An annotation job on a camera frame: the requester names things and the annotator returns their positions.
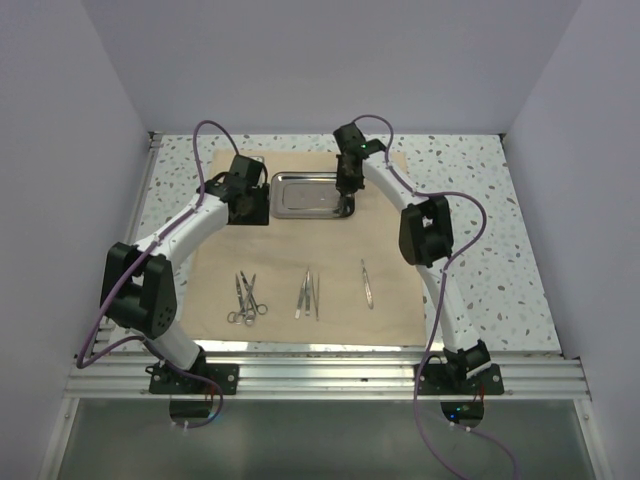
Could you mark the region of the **steel instrument tray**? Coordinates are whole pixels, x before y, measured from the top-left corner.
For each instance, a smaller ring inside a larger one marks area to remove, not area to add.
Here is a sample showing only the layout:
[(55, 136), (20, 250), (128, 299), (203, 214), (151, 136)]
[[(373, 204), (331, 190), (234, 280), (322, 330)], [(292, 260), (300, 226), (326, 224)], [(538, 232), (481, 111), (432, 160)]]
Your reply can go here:
[(270, 214), (283, 220), (329, 220), (341, 193), (333, 172), (278, 172), (272, 177)]

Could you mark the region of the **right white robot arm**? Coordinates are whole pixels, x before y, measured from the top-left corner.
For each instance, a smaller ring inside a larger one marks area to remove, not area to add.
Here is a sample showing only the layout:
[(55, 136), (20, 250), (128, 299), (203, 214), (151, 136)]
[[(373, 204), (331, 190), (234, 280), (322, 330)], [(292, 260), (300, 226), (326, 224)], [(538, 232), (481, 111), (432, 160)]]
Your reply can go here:
[(453, 261), (468, 250), (486, 229), (483, 206), (479, 232), (459, 250), (454, 249), (450, 192), (423, 193), (409, 184), (409, 177), (389, 158), (379, 140), (357, 140), (343, 145), (337, 154), (336, 188), (349, 202), (365, 184), (374, 184), (400, 213), (399, 249), (414, 266), (436, 302), (433, 328), (440, 330), (444, 361), (416, 368), (438, 393), (469, 394), (492, 366), (485, 342), (465, 313), (459, 288), (448, 278)]

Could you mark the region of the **steel scalpel handle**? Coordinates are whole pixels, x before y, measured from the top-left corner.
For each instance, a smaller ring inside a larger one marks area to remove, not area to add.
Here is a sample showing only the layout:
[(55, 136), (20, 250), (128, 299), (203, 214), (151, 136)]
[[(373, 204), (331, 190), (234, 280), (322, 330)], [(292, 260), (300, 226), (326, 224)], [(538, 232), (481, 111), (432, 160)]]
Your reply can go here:
[(370, 283), (370, 279), (369, 279), (369, 275), (368, 275), (368, 271), (367, 271), (366, 263), (364, 259), (361, 259), (360, 264), (361, 264), (361, 275), (362, 275), (366, 303), (368, 308), (373, 310), (374, 309), (373, 293), (372, 293), (371, 283)]
[(355, 198), (353, 195), (340, 194), (331, 206), (331, 214), (334, 218), (348, 218), (354, 213)]

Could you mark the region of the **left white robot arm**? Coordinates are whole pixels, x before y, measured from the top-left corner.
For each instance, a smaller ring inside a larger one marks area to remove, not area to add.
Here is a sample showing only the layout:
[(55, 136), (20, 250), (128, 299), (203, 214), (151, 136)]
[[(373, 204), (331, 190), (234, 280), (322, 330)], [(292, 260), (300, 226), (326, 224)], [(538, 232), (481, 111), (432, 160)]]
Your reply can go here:
[(99, 317), (139, 334), (156, 356), (174, 366), (172, 379), (185, 392), (201, 390), (208, 369), (197, 361), (201, 348), (176, 321), (174, 273), (226, 226), (268, 225), (269, 203), (267, 182), (223, 172), (197, 188), (157, 231), (108, 251)]

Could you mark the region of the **steel surgical scissors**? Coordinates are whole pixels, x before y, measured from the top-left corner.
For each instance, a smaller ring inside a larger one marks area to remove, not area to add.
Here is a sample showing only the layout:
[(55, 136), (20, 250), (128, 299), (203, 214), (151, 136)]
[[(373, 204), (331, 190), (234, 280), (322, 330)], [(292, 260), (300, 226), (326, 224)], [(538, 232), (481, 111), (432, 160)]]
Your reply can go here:
[(236, 311), (231, 311), (228, 313), (227, 322), (235, 325), (244, 324), (251, 327), (254, 325), (256, 317), (252, 319), (249, 315), (249, 311), (247, 310), (248, 304), (246, 303), (246, 300), (248, 299), (248, 296), (246, 294), (244, 284), (240, 278), (240, 272), (235, 275), (235, 288), (238, 308)]

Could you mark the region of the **steel tweezers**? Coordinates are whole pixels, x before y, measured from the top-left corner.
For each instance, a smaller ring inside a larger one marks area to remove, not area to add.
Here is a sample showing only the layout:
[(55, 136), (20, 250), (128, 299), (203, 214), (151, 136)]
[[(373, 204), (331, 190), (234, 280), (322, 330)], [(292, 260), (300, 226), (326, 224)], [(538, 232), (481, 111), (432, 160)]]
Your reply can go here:
[(305, 308), (304, 308), (305, 276), (304, 276), (304, 279), (302, 281), (301, 287), (299, 289), (299, 295), (298, 295), (296, 309), (295, 309), (295, 313), (294, 313), (294, 318), (295, 319), (300, 319), (302, 315), (305, 315), (305, 313), (304, 313), (304, 310), (305, 310)]
[(305, 276), (305, 290), (304, 290), (304, 313), (305, 316), (311, 315), (311, 290), (312, 290), (311, 272), (310, 268), (307, 268)]
[(320, 306), (319, 306), (319, 302), (320, 302), (320, 287), (321, 287), (321, 278), (320, 278), (320, 274), (317, 273), (315, 275), (311, 276), (311, 288), (312, 288), (312, 296), (313, 296), (313, 306), (314, 306), (314, 313), (315, 313), (315, 319), (319, 320), (320, 316)]

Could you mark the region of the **steel forceps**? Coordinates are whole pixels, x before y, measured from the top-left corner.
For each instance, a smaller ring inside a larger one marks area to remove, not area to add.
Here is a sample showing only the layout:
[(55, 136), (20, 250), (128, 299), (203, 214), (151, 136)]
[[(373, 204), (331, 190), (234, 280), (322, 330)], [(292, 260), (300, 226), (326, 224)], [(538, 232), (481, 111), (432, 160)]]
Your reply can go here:
[(248, 279), (243, 272), (240, 272), (240, 278), (248, 296), (246, 303), (248, 304), (247, 310), (249, 311), (250, 317), (254, 319), (258, 315), (266, 315), (269, 311), (268, 306), (265, 303), (259, 303), (255, 297), (254, 290), (256, 275), (253, 275), (251, 279)]

